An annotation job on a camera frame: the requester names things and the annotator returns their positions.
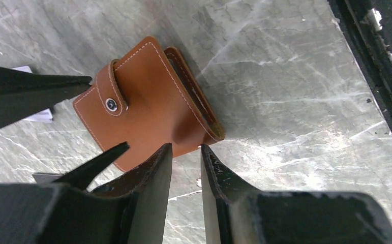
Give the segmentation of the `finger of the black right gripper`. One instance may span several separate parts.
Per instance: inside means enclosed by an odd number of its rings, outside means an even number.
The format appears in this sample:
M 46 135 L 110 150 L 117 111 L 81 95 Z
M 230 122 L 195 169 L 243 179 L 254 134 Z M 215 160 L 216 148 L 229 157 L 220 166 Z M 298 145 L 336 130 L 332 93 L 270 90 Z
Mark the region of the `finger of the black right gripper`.
M 33 173 L 32 177 L 38 184 L 65 183 L 85 191 L 98 174 L 128 151 L 129 148 L 128 143 L 123 142 L 65 174 L 38 172 Z
M 83 93 L 91 80 L 89 76 L 30 74 L 0 67 L 0 129 Z M 30 106 L 34 97 L 44 102 L 39 109 Z

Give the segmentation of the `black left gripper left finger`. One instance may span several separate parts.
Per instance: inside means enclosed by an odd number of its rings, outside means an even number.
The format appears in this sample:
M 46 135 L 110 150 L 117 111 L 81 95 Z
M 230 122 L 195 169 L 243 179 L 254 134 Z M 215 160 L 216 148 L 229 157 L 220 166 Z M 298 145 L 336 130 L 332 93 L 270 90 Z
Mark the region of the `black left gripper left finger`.
M 92 191 L 0 184 L 0 243 L 161 243 L 172 145 Z

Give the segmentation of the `brown leather card holder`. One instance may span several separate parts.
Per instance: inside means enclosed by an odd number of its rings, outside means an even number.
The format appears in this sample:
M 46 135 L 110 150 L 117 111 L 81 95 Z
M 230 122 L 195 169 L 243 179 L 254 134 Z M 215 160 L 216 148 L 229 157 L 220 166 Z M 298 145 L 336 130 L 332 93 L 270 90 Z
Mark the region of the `brown leather card holder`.
M 73 107 L 101 150 L 127 142 L 115 166 L 129 171 L 165 143 L 178 157 L 224 139 L 224 130 L 179 50 L 145 37 L 103 67 Z

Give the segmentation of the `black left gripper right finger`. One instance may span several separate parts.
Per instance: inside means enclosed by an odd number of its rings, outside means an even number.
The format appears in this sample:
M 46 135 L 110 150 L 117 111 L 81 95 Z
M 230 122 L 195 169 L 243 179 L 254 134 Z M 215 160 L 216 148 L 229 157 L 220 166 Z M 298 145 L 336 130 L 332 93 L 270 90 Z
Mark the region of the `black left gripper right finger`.
M 392 225 L 368 194 L 262 191 L 201 145 L 207 243 L 392 243 Z

